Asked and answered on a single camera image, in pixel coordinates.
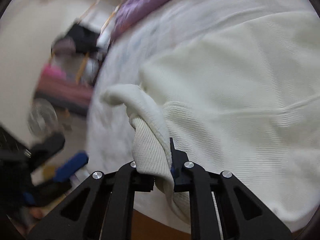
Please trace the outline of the cream knit cardigan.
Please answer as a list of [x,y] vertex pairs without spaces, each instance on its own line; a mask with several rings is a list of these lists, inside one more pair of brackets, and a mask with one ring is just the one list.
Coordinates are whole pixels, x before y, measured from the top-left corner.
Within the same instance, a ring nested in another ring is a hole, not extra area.
[[140,85],[108,87],[135,129],[133,159],[174,193],[170,144],[205,170],[231,171],[291,230],[319,206],[319,17],[284,12],[208,33],[140,67]]

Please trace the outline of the wooden chair with clothes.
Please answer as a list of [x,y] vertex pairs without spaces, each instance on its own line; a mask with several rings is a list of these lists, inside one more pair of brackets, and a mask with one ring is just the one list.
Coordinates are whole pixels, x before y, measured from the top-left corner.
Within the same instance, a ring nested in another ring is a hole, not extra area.
[[73,79],[84,85],[93,85],[106,56],[101,46],[104,32],[116,15],[116,6],[99,29],[94,29],[84,19],[97,7],[101,0],[96,0],[75,21],[70,28],[58,36],[50,48],[47,70],[52,70],[57,77]]

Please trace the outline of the electric fan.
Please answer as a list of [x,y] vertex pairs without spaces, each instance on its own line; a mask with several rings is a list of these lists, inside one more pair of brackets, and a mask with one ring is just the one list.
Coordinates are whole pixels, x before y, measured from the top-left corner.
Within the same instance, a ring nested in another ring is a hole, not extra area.
[[55,108],[49,101],[42,98],[33,100],[27,121],[29,131],[38,138],[49,136],[59,127]]

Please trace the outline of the white patterned bed sheet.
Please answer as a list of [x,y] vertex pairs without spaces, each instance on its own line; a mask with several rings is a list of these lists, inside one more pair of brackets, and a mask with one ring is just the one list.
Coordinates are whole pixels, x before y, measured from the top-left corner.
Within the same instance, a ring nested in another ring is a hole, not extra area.
[[[101,100],[108,87],[140,85],[140,67],[159,54],[202,36],[260,17],[284,12],[317,14],[309,0],[170,0],[111,43],[102,67],[88,116],[89,169],[109,173],[134,160],[135,129],[125,105]],[[168,207],[157,187],[138,193],[135,209],[166,226],[189,232],[189,222]]]

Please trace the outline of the pink storage box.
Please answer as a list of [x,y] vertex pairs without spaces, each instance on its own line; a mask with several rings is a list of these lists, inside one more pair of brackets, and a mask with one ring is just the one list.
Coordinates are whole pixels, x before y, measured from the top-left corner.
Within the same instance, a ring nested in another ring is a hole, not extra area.
[[47,100],[55,107],[65,108],[69,112],[86,116],[93,87],[86,83],[77,83],[67,77],[60,67],[45,64],[35,89],[34,98]]

